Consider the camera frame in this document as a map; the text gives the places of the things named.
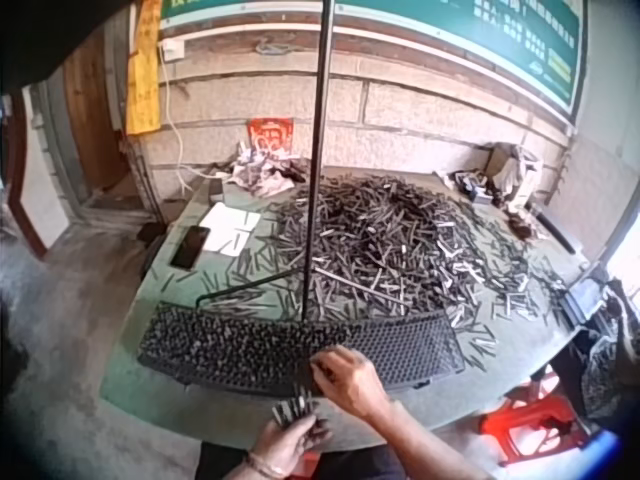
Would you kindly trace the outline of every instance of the perforated tray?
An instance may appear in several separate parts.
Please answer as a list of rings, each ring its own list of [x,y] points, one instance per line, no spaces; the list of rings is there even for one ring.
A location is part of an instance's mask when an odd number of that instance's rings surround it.
[[[387,390],[422,386],[464,369],[443,313],[353,322],[220,318],[161,303],[140,343],[139,361],[182,383],[266,396],[312,386],[309,358],[342,344],[366,355]]]

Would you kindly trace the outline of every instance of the wall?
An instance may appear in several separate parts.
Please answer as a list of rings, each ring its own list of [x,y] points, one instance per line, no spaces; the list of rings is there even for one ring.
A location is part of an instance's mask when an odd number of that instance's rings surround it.
[[[27,158],[20,202],[49,248],[69,226],[69,218],[58,198],[51,159],[47,161],[46,140],[41,115],[34,115],[29,89],[23,90],[27,117]]]
[[[601,0],[589,6],[578,135],[549,208],[595,260],[640,179],[640,3]]]
[[[247,120],[261,116],[293,118],[294,150],[309,156],[316,53],[214,51],[206,42],[187,42],[185,59],[167,65],[183,162],[205,171],[228,160],[239,141],[248,141]],[[335,53],[332,74],[325,165],[418,173],[482,169],[489,145],[505,141],[544,159],[543,200],[552,189],[568,139],[526,109],[459,75],[363,55]],[[164,102],[162,86],[163,117]],[[166,118],[142,143],[160,199],[179,198],[178,143]],[[183,176],[193,179],[189,172]]]

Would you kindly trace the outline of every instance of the green sign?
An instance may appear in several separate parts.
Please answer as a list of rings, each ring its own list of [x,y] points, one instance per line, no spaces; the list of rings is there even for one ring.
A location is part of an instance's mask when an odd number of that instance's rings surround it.
[[[225,10],[212,7],[227,7],[227,12],[235,7],[235,14],[239,14],[241,5],[247,3],[251,3],[252,12],[261,11],[261,2],[164,0],[162,17],[173,19],[210,9],[210,16],[197,19],[204,20]],[[309,5],[319,8],[319,3]],[[264,5],[264,11],[295,12],[301,3]],[[566,110],[573,104],[580,19],[562,0],[342,0],[337,13],[435,35],[505,68]]]

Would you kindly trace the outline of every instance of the hand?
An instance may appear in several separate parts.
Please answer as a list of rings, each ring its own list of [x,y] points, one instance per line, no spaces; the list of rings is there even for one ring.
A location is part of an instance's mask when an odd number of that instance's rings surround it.
[[[323,350],[311,358],[311,369],[325,397],[361,420],[371,422],[391,405],[373,363],[356,350],[341,345]]]
[[[270,420],[258,437],[251,453],[269,467],[289,476],[302,454],[331,436],[322,420],[315,415],[307,415],[282,430]]]

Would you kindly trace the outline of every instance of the table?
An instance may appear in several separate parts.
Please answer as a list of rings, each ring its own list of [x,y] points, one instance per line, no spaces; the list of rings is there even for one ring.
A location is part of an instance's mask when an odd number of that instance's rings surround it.
[[[326,168],[323,172],[325,175],[381,173],[340,168]],[[458,196],[434,176],[394,175],[432,191]],[[195,299],[206,291],[199,274],[178,281],[186,273],[169,266],[186,229],[197,224],[209,208],[206,186],[195,192],[143,280],[111,353],[100,395],[123,411],[159,427],[199,440],[246,449],[253,444],[257,432],[270,418],[273,399],[195,385],[185,387],[168,376],[143,367],[136,360],[138,344],[159,301],[193,306]],[[290,194],[282,194],[272,201],[279,201]],[[225,185],[225,203],[231,207],[257,211],[268,201],[253,198],[236,186]],[[476,209],[482,216],[503,215],[492,206],[478,206]],[[256,241],[255,236],[268,234],[271,223],[261,221],[247,246],[251,247],[252,242]],[[569,255],[553,238],[536,242],[534,256],[541,258],[545,255],[567,283],[579,277],[580,265],[585,262],[580,255]],[[229,261],[230,257],[203,253],[196,269],[224,270]],[[530,294],[541,306],[547,304],[540,298],[541,292],[532,291]],[[491,326],[499,341],[497,357],[483,360],[487,372],[467,367],[458,375],[437,380],[422,389],[393,395],[427,428],[446,425],[478,409],[494,405],[504,393],[544,366],[573,336],[564,322],[555,319],[551,319],[548,326],[542,320],[527,322],[517,317],[513,321],[491,320],[493,292],[487,291],[481,295],[483,307],[479,320]],[[473,353],[464,335],[459,336],[463,353]],[[320,401],[319,414],[329,420],[334,430],[332,440],[324,446],[325,451],[353,450],[383,443],[382,438],[366,424],[342,413],[324,399]]]

